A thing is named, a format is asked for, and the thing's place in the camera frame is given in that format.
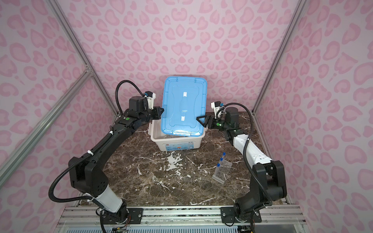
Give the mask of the blue plastic bin lid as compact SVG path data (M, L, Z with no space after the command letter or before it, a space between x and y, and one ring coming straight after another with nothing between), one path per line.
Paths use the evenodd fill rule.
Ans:
M204 133L197 117L206 114L207 80L170 76L165 80L161 131L171 136L199 137Z

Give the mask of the test tube with blue cap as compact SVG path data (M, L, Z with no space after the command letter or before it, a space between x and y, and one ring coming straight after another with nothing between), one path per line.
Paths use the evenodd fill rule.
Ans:
M218 175L219 171L220 171L220 163L218 163L216 168L215 168L215 175L216 176Z

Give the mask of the clear plastic test tube rack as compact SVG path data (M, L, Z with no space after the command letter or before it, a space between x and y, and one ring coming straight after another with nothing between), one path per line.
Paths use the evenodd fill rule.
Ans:
M214 173L212 175L212 179L219 182L220 184L224 184L228 179L231 168L232 163L224 159L224 164L220 167L218 175L216 176Z

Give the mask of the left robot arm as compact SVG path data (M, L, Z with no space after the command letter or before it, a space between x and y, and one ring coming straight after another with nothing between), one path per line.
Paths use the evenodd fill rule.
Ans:
M116 149L138 128L161 118L164 109L154 106L156 94L147 91L145 96L129 100L129 107L110 127L109 133L84 157L86 159L69 171L71 186L101 209L118 214L125 211L125 203L109 186L104 167Z

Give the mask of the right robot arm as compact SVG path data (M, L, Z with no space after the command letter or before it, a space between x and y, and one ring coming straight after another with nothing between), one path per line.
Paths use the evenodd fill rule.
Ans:
M219 107L215 116L196 118L205 128L224 132L226 140L243 156L251 177L249 192L234 204L235 216L240 221L252 220L261 209L287 196L285 167L281 161L265 155L252 141L254 121L250 111L246 111L250 119L249 133L241 128L240 114L235 107Z

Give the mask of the white plastic storage bin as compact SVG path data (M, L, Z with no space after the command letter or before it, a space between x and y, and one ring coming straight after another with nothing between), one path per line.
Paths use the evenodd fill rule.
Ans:
M161 131L161 120L153 120L149 123L148 134L161 151L192 150L200 147L206 130L199 137L166 135Z

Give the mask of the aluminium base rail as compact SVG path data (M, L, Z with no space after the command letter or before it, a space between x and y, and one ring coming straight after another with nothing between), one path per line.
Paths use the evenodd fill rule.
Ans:
M116 223L99 217L96 207L67 207L56 233L250 233L250 221L234 219L226 206L131 206L130 217ZM298 205L274 205L254 217L256 233L308 233Z

